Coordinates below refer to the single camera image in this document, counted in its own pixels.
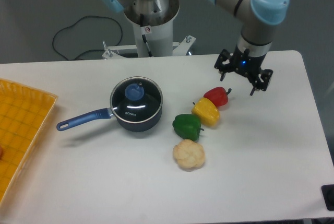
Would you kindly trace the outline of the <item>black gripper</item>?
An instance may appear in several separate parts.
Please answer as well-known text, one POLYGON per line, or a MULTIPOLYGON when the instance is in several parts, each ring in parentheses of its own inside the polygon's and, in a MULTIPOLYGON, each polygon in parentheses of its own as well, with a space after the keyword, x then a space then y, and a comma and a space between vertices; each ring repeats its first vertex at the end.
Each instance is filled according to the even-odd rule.
POLYGON ((273 75, 273 70, 261 69, 265 56, 250 56, 249 49, 242 52, 238 46, 235 47, 233 55, 228 50, 223 49, 214 64, 214 68, 221 75, 220 81, 223 81, 226 74, 231 72, 249 77, 249 82, 253 86, 250 92, 250 96, 252 96, 255 91, 266 91, 273 75))

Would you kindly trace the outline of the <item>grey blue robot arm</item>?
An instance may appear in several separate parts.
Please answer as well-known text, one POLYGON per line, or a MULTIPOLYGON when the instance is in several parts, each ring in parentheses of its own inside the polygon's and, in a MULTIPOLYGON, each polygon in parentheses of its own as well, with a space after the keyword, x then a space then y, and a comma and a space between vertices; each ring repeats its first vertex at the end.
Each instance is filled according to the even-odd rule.
MULTIPOLYGON (((171 56, 173 20, 179 0, 102 0, 113 12, 122 12, 132 23, 139 57, 171 56)), ((222 50, 215 68, 221 76, 246 77, 254 91, 265 91, 273 74, 261 65, 274 34, 286 16, 290 0, 209 0, 230 12, 243 26, 233 53, 222 50)))

